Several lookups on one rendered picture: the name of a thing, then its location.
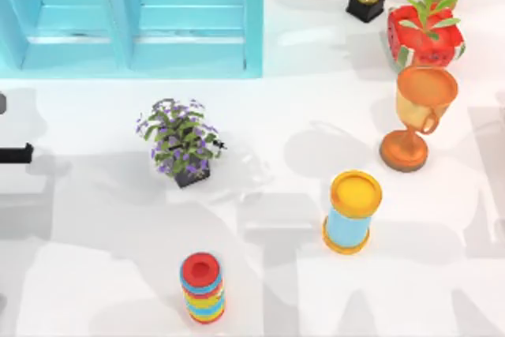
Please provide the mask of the purple flower plant black pot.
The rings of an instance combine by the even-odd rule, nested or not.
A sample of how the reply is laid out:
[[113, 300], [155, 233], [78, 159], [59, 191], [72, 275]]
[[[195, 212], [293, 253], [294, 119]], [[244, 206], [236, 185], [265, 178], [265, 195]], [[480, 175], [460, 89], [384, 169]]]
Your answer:
[[152, 142], [156, 170], [173, 178], [179, 188], [210, 176], [210, 162], [226, 148], [218, 130], [206, 123], [205, 107], [196, 99], [183, 103], [164, 98], [136, 120], [136, 133]]

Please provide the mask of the blue and yellow can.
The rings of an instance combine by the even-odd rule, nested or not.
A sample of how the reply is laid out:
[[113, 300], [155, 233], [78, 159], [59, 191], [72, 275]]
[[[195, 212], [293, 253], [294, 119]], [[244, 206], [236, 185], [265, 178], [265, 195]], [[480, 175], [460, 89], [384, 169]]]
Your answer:
[[382, 197], [379, 182], [364, 171], [337, 175], [330, 188], [331, 208], [322, 226], [325, 244], [344, 255], [360, 252], [369, 240], [370, 223]]

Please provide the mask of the light blue rack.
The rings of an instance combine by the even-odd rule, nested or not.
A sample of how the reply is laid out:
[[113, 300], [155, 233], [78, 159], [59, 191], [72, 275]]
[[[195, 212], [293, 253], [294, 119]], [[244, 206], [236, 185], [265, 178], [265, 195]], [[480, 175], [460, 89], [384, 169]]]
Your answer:
[[0, 78], [244, 78], [264, 0], [0, 0]]

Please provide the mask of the stack of coloured rings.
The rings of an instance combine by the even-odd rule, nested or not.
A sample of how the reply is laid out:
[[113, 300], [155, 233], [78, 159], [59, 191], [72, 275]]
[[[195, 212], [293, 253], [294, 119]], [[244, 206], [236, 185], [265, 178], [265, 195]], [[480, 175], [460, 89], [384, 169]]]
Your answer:
[[223, 315], [224, 282], [214, 255], [198, 252], [186, 257], [180, 268], [180, 282], [186, 309], [196, 322], [210, 324]]

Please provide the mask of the orange trophy cup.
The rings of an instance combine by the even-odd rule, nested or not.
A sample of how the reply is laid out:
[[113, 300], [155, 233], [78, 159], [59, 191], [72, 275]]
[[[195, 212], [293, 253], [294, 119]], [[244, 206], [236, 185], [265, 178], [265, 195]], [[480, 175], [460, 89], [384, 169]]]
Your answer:
[[458, 83], [444, 68], [408, 66], [397, 77], [396, 114], [404, 130], [389, 132], [380, 144], [380, 156], [392, 169], [412, 172], [424, 166], [433, 133], [458, 94]]

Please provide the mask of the red watermelon plant pot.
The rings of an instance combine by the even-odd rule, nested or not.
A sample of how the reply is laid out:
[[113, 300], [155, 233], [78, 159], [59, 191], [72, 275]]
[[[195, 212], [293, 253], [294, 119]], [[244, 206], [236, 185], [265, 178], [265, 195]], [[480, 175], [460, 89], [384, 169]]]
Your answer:
[[397, 67], [446, 67], [461, 58], [466, 43], [451, 10], [456, 1], [407, 0], [389, 9], [387, 41]]

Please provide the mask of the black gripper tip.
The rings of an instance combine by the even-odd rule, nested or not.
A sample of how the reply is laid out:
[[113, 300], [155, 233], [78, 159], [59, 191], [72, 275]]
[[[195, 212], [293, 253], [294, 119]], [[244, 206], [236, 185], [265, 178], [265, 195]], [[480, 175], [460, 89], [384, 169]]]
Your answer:
[[23, 148], [0, 148], [1, 164], [29, 164], [32, 162], [34, 147], [26, 143]]

